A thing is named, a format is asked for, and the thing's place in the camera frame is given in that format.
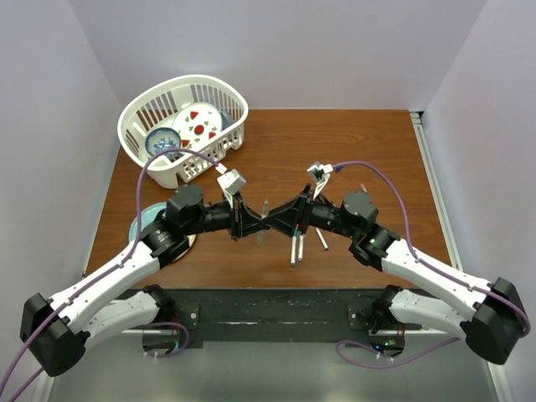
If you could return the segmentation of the white purple-tip marker pen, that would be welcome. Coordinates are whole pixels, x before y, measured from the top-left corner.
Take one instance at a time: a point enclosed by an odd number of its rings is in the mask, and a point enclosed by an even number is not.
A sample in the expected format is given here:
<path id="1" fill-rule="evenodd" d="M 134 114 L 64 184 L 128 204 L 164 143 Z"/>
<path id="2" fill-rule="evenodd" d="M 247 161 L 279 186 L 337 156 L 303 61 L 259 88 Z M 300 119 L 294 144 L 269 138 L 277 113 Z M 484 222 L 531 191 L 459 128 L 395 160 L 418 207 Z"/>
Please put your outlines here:
<path id="1" fill-rule="evenodd" d="M 303 261 L 304 244 L 305 244 L 305 235 L 300 234 L 298 237 L 298 245 L 297 245 L 297 259 L 299 262 Z"/>

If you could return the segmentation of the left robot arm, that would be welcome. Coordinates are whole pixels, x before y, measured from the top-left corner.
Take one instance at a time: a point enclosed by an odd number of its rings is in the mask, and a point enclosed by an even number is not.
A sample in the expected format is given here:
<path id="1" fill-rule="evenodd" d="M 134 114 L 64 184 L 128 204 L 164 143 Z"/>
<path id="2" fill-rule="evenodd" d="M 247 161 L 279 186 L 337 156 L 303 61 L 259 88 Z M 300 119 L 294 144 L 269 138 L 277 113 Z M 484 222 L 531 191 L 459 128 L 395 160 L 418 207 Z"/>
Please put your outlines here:
<path id="1" fill-rule="evenodd" d="M 186 252 L 191 235 L 227 230 L 237 240 L 266 227 L 266 219 L 250 209 L 239 192 L 206 204 L 198 185 L 183 185 L 114 259 L 73 286 L 50 297 L 36 293 L 24 303 L 23 346 L 55 377 L 117 332 L 147 324 L 165 328 L 173 320 L 173 304 L 159 287 L 139 291 L 123 303 L 114 299 Z"/>

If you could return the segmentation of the white green-end marker pen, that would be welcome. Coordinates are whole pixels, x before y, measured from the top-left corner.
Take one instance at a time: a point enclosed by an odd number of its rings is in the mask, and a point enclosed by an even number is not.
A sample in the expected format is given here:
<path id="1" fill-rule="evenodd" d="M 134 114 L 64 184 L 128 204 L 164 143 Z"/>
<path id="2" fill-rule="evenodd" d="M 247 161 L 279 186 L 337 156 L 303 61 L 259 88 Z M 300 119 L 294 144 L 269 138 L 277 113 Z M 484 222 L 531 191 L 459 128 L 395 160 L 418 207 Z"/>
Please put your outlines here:
<path id="1" fill-rule="evenodd" d="M 297 260 L 297 239 L 298 239 L 297 228 L 295 228 L 293 230 L 292 237 L 291 237 L 291 258 L 290 258 L 291 266 L 296 265 L 296 260 Z"/>

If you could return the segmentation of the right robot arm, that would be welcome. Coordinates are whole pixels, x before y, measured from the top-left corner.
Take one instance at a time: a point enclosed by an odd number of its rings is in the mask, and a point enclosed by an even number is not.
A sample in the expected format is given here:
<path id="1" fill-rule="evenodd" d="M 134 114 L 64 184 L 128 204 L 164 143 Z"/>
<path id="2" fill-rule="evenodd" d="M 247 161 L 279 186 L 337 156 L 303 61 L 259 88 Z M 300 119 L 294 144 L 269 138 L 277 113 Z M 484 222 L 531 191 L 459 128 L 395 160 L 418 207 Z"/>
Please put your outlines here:
<path id="1" fill-rule="evenodd" d="M 334 206 L 304 190 L 262 221 L 285 235 L 313 226 L 348 237 L 349 250 L 359 263 L 426 291 L 426 296 L 419 296 L 388 286 L 373 309 L 379 327 L 390 329 L 399 322 L 430 327 L 464 341 L 490 363 L 506 363 L 529 330 L 516 286 L 502 277 L 488 281 L 429 258 L 378 224 L 378 214 L 364 191 L 350 192 Z"/>

